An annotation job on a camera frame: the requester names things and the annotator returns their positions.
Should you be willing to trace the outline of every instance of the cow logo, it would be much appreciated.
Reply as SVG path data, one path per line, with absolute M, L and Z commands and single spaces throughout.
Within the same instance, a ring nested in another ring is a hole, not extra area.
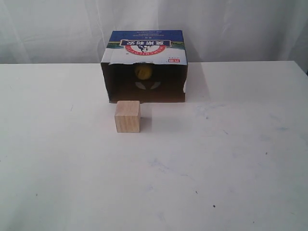
M 171 47 L 170 40 L 121 40 L 120 46 L 136 55 L 154 55 Z

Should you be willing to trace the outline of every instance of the wooden cube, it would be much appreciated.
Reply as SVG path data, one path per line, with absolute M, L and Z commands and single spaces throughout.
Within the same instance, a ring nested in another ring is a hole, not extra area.
M 115 112 L 117 132 L 140 132 L 139 101 L 118 101 Z

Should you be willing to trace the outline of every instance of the tennis ball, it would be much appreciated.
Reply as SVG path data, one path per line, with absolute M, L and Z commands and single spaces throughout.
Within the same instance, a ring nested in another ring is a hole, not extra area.
M 152 76 L 152 67 L 147 64 L 141 64 L 135 67 L 135 74 L 138 79 L 146 80 Z

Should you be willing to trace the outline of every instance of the open box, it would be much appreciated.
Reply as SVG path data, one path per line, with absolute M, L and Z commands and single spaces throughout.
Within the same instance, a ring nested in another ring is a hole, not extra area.
M 180 30 L 114 31 L 101 66 L 111 103 L 185 101 L 187 59 Z M 150 72 L 146 79 L 139 75 L 144 70 Z

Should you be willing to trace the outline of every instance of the blue box top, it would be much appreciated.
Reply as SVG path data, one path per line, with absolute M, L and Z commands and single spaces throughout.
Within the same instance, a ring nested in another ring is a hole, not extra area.
M 136 31 L 113 31 L 110 42 L 127 40 L 170 40 L 184 42 L 181 30 L 136 30 Z

